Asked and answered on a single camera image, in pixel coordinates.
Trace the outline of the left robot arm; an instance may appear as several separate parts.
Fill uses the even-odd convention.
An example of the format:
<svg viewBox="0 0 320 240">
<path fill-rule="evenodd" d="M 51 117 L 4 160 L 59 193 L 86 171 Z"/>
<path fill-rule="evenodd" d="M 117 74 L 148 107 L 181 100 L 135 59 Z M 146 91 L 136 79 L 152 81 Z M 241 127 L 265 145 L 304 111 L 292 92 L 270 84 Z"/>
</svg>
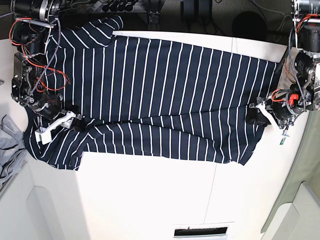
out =
<svg viewBox="0 0 320 240">
<path fill-rule="evenodd" d="M 249 105 L 246 123 L 283 130 L 306 111 L 320 109 L 320 2 L 292 0 L 292 30 L 276 72 L 292 74 L 288 89 L 276 89 Z"/>
</svg>

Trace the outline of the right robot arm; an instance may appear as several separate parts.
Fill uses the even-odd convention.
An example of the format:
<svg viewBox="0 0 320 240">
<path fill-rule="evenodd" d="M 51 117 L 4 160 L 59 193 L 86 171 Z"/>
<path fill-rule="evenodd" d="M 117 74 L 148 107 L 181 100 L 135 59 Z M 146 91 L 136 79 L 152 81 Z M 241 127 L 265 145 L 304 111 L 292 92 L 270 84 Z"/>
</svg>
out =
<svg viewBox="0 0 320 240">
<path fill-rule="evenodd" d="M 67 75 L 51 67 L 52 56 L 46 59 L 47 44 L 54 28 L 61 30 L 59 0 L 13 0 L 10 11 L 14 23 L 9 31 L 11 44 L 18 52 L 14 56 L 14 76 L 11 97 L 23 107 L 28 107 L 38 119 L 39 132 L 44 132 L 42 120 L 54 127 L 84 130 L 84 119 L 74 109 L 63 106 L 60 88 L 50 87 L 45 78 L 50 74 L 62 77 L 66 87 Z"/>
</svg>

